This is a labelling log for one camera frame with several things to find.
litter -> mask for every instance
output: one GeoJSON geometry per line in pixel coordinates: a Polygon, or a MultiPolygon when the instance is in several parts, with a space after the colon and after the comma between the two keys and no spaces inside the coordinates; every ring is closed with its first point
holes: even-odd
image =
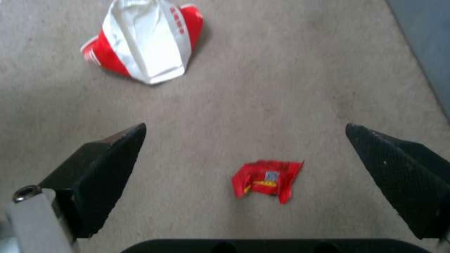
{"type": "Polygon", "coordinates": [[[278,195],[280,203],[285,204],[292,196],[291,185],[303,163],[274,160],[246,163],[231,179],[234,194],[237,198],[242,198],[249,191],[278,195]]]}
{"type": "Polygon", "coordinates": [[[195,5],[114,0],[100,33],[81,53],[105,69],[157,84],[184,74],[202,26],[195,5]]]}

red and white plastic bag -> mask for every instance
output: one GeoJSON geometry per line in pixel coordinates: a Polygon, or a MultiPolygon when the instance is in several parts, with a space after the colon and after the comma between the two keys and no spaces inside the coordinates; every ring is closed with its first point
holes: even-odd
{"type": "Polygon", "coordinates": [[[195,5],[114,0],[101,32],[81,52],[88,62],[157,84],[184,74],[202,25],[195,5]]]}

qr code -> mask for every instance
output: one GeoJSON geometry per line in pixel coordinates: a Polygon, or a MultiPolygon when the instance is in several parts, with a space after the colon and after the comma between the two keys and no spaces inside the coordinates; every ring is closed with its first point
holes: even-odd
{"type": "Polygon", "coordinates": [[[265,180],[266,181],[277,182],[279,175],[280,175],[280,172],[266,172],[265,173],[265,176],[266,176],[265,180]]]}

plastic bag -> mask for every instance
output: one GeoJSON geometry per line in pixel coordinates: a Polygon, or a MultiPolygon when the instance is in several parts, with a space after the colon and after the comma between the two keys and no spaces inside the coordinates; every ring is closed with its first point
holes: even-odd
{"type": "Polygon", "coordinates": [[[86,61],[156,84],[184,74],[202,26],[195,5],[114,0],[101,32],[81,52],[86,61]]]}
{"type": "Polygon", "coordinates": [[[291,185],[302,166],[303,162],[273,160],[246,163],[231,179],[234,194],[238,198],[242,198],[249,191],[278,195],[280,203],[285,204],[292,196],[291,185]]]}

red candy wrapper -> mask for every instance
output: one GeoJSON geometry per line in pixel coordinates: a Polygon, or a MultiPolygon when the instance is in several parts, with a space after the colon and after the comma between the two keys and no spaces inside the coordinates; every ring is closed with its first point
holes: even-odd
{"type": "Polygon", "coordinates": [[[249,191],[278,195],[280,203],[286,204],[292,196],[291,185],[303,163],[266,160],[246,163],[231,179],[234,194],[237,198],[249,191]]]}

